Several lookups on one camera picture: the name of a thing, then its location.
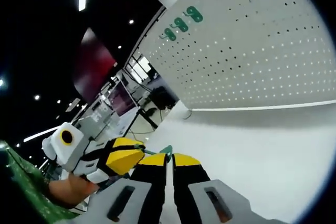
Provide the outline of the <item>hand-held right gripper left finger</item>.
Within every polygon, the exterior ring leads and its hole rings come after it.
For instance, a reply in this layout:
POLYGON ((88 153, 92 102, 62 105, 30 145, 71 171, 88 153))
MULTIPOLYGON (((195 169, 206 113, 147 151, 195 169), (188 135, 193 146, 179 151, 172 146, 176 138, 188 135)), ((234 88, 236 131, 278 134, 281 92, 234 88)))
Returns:
POLYGON ((97 194, 76 223, 159 223, 165 202, 167 153, 145 157, 130 178, 97 194))

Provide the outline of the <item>person's left hand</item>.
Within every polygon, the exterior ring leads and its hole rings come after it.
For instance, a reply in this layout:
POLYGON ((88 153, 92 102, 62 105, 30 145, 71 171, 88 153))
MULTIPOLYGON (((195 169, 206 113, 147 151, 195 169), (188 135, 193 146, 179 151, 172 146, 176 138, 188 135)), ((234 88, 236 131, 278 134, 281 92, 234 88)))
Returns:
POLYGON ((64 206, 73 208, 99 190, 99 186, 82 177, 69 173, 68 178, 53 180, 48 184, 51 198, 64 206))

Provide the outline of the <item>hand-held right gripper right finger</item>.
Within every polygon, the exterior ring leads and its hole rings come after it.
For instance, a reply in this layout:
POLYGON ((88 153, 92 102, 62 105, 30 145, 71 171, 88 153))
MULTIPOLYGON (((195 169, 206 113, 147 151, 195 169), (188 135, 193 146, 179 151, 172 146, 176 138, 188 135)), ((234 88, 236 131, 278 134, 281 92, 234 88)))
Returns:
POLYGON ((249 200, 221 180, 211 180, 197 159, 175 153, 172 161, 181 223, 278 223, 253 212, 249 200))

